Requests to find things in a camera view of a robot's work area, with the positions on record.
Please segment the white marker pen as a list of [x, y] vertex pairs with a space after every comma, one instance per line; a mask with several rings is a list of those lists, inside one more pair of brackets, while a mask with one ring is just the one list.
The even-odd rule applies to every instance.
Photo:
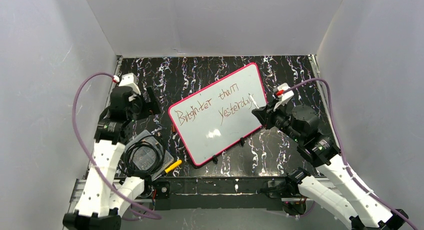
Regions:
[[255, 101], [255, 99], [254, 99], [254, 97], [249, 93], [249, 98], [251, 99], [251, 101], [252, 101], [252, 103], [254, 104], [254, 106], [255, 106], [255, 108], [256, 109], [258, 109], [259, 107], [258, 107], [258, 105], [257, 105], [257, 103], [256, 103], [256, 101]]

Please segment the pink framed whiteboard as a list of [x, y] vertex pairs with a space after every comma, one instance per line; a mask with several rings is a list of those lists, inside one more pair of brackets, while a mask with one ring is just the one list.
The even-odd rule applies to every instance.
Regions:
[[195, 166], [204, 165], [213, 155], [260, 129], [261, 124], [252, 114], [255, 106], [249, 93], [258, 106], [267, 104], [256, 63], [247, 64], [169, 107], [168, 115]]

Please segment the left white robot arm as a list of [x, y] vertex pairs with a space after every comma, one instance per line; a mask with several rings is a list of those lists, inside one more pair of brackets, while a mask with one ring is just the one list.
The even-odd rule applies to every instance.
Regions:
[[113, 180], [118, 161], [125, 146], [115, 140], [95, 141], [89, 153], [77, 127], [76, 106], [84, 85], [78, 88], [72, 105], [72, 126], [91, 167], [81, 197], [72, 213], [66, 213], [62, 223], [66, 229], [120, 229], [122, 214], [134, 205], [146, 211], [138, 213], [141, 218], [161, 220], [162, 216], [152, 209], [138, 204], [134, 199], [144, 191], [145, 181], [139, 177], [129, 177], [123, 186], [115, 189]]

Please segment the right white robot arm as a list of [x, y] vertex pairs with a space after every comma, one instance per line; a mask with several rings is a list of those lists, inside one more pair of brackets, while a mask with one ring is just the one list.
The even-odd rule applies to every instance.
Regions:
[[285, 177], [294, 192], [312, 199], [332, 213], [348, 229], [400, 229], [408, 215], [402, 209], [392, 210], [378, 202], [371, 189], [360, 187], [359, 177], [343, 162], [337, 144], [321, 133], [320, 119], [315, 111], [304, 105], [293, 107], [268, 103], [252, 114], [265, 129], [277, 128], [297, 143], [300, 155], [322, 173], [338, 193], [324, 186], [302, 168]]

